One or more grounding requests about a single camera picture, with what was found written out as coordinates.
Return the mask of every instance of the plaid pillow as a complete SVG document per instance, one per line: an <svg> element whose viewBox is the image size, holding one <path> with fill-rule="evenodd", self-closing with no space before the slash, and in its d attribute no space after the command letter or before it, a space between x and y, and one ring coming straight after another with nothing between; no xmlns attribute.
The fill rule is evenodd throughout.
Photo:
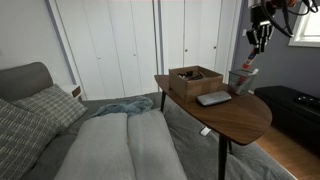
<svg viewBox="0 0 320 180"><path fill-rule="evenodd" d="M55 122L0 99L0 179L19 179L58 129Z"/></svg>
<svg viewBox="0 0 320 180"><path fill-rule="evenodd" d="M17 100L13 104L56 121L60 125L60 131L65 130L87 110L77 99L56 84L31 97Z"/></svg>

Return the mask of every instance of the window frame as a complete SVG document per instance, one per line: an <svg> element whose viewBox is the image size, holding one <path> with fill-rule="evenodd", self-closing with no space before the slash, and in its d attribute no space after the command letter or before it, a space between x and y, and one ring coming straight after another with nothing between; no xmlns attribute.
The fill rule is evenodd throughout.
<svg viewBox="0 0 320 180"><path fill-rule="evenodd" d="M306 12L306 10L307 10L307 7L301 4L299 13L303 14ZM320 47L320 40L308 41L303 39L301 36L303 31L305 30L305 24L308 21L310 14L312 14L312 12L308 13L308 15L305 15L305 16L297 16L297 20L293 29L294 37L290 39L289 46Z"/></svg>

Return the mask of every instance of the bed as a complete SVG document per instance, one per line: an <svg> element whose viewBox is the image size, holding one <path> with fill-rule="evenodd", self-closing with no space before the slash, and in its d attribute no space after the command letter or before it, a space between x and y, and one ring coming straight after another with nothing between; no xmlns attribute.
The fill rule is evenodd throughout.
<svg viewBox="0 0 320 180"><path fill-rule="evenodd" d="M82 106L73 107L75 109L74 111L77 113L71 113L75 114L73 115L73 118L76 118L76 120L66 121L65 119L68 119L69 117L63 118L61 120L63 127L56 127L58 126L56 125L57 123L52 123L50 118L41 119L42 117L40 117L42 122L46 122L48 124L51 123L50 128L46 131L49 135L47 135L45 140L41 141L44 145L38 148L38 152L33 154L33 157L30 158L31 160L26 160L23 153L12 158L12 162L18 161L22 164L28 164L31 162L31 165L29 164L25 169L20 168L17 171L11 171L12 174L10 174L10 171L3 173L8 166L17 166L17 164L10 165L10 159L8 160L8 158L6 158L8 157L8 149L5 149L5 147L8 146L9 141L6 140L5 137L7 134L4 134L4 132L9 128L8 123L10 124L10 118L8 119L8 115L6 114L9 111L6 111L6 108L13 109L10 111L13 113L23 111L24 117L26 116L27 120L29 120L30 117L34 118L34 116L37 116L34 114L37 113L28 112L28 108L32 109L36 106L34 104L30 104L33 101L21 101L25 98L33 97L34 95L50 88L59 87L53 83L46 66L42 63L36 62L0 71L0 125L2 128L0 132L0 179L54 179L64 163L70 147L73 146L73 143L77 139L79 129L81 129L84 123L90 120L91 115L97 112L99 107L108 104L117 104L136 98L128 97L97 101L80 101L79 103L76 99L65 102L64 100L59 99L60 96L58 98L53 97L54 99L59 99L57 103L60 103L60 105L51 104L48 107L50 109L50 112L48 113L50 114L54 112L57 106L75 106L74 104L79 103ZM143 96L152 100L152 110L156 110L160 107L160 92L145 94ZM218 135L211 131L206 137L201 136L199 132L204 128L204 125L189 116L169 98L166 100L163 116L168 127L170 137L172 138L174 149L177 152L179 163L181 163L183 167L183 172L185 173L186 178L189 180L217 179ZM24 119L21 119L20 116L11 119L14 119L17 122L21 121L20 124L24 124ZM58 129L58 132L50 134L51 129ZM33 139L37 139L38 136L36 135L39 134L32 135ZM23 152L28 153L28 149L24 148ZM226 179L290 180L295 179L295 177L273 160L272 157L264 152L256 143L252 143L247 146L232 144L232 152L227 155Z"/></svg>

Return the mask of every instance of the table leg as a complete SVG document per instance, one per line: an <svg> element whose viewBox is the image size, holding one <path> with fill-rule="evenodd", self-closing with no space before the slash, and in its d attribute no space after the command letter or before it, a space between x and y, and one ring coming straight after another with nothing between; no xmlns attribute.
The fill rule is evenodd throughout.
<svg viewBox="0 0 320 180"><path fill-rule="evenodd" d="M164 101L166 100L166 93L164 91L162 91L162 97L161 97L161 112L163 112L163 107L164 107Z"/></svg>
<svg viewBox="0 0 320 180"><path fill-rule="evenodd" d="M219 135L219 171L218 171L219 180L224 180L224 176L226 172L227 146L228 146L227 138Z"/></svg>

